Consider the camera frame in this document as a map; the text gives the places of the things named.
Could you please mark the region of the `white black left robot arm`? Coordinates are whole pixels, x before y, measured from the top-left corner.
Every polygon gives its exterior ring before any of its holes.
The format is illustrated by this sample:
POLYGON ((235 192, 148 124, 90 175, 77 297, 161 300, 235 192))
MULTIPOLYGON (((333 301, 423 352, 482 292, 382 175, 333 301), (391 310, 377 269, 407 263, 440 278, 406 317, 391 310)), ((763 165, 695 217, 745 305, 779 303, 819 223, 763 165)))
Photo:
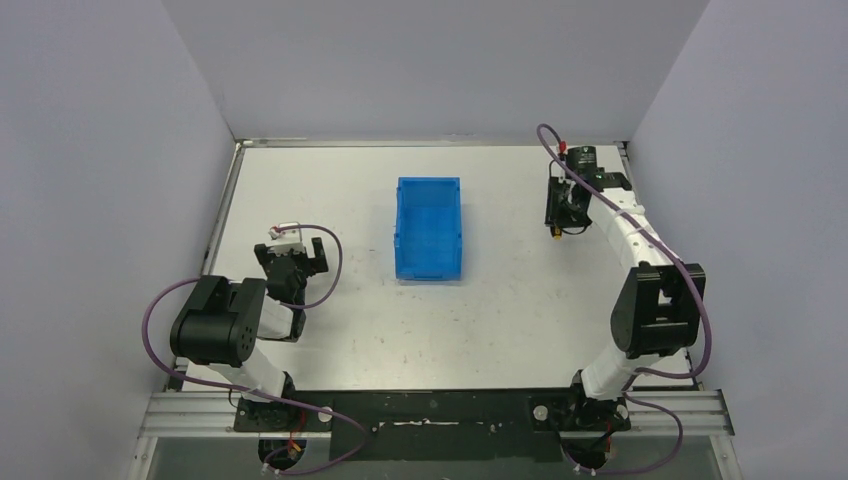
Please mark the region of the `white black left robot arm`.
POLYGON ((246 387, 243 396, 259 402, 257 417, 273 431, 285 430, 295 421, 297 404, 285 396, 294 391, 294 383, 257 342, 300 339, 306 324, 308 279, 329 270, 322 239, 312 238, 311 245, 309 252, 299 232, 255 245, 262 278, 232 282, 224 276, 201 277, 170 333, 174 355, 246 387))

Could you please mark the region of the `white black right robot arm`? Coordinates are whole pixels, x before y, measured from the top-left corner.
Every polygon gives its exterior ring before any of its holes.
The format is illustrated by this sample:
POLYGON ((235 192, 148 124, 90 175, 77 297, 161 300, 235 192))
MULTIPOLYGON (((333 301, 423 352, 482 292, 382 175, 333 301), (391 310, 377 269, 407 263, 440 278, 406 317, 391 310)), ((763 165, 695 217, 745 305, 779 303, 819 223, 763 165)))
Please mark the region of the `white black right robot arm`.
POLYGON ((577 374, 583 390, 563 401, 565 419, 580 429, 602 417, 601 400, 619 398, 632 378, 695 343, 696 301, 706 286, 699 264, 674 264, 622 173, 594 173, 587 181, 598 196, 562 174, 549 177, 545 224, 555 238, 597 228, 627 276, 612 308, 610 342, 577 374))

